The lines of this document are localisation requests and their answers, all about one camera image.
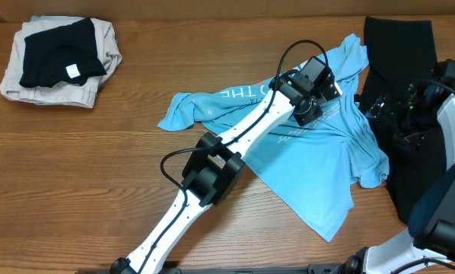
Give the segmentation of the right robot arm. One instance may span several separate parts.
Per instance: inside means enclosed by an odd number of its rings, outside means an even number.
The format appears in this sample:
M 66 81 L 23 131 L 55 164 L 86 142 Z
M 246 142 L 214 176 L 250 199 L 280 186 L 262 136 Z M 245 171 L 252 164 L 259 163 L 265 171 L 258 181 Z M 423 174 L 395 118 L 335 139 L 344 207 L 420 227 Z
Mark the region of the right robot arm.
M 440 127 L 446 170 L 414 204 L 406 230 L 341 265 L 322 267 L 322 273 L 414 273 L 435 264 L 455 271 L 455 78 L 425 79 L 409 91 L 408 103 L 396 109 L 395 143 L 410 155 Z

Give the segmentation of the light blue t-shirt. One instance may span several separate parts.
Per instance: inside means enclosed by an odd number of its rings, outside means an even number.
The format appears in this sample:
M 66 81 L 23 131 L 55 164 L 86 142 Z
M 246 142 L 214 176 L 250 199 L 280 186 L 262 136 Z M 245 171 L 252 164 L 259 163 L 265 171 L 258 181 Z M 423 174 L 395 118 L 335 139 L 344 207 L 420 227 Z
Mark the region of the light blue t-shirt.
M 294 118 L 277 126 L 245 162 L 303 222 L 330 242 L 354 205 L 352 184 L 377 187 L 390 167 L 355 103 L 358 76 L 369 64 L 361 38 L 348 35 L 325 57 L 342 96 L 322 105 L 322 116 L 306 126 L 299 126 Z M 264 80 L 216 93 L 178 93 L 158 126 L 180 131 L 200 122 L 220 134 L 259 104 L 268 84 Z

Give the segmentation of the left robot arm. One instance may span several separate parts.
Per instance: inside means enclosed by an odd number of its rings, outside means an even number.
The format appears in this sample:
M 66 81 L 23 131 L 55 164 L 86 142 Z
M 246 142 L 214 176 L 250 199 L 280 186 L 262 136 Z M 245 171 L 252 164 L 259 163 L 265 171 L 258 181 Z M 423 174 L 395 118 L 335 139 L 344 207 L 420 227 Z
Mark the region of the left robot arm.
M 250 149 L 276 126 L 294 116 L 305 125 L 320 116 L 321 104 L 342 95 L 332 74 L 310 76 L 291 70 L 272 80 L 262 101 L 237 125 L 218 136 L 204 134 L 177 184 L 179 192 L 143 243 L 110 267 L 115 274 L 158 273 L 192 223 L 221 202 L 243 173 Z

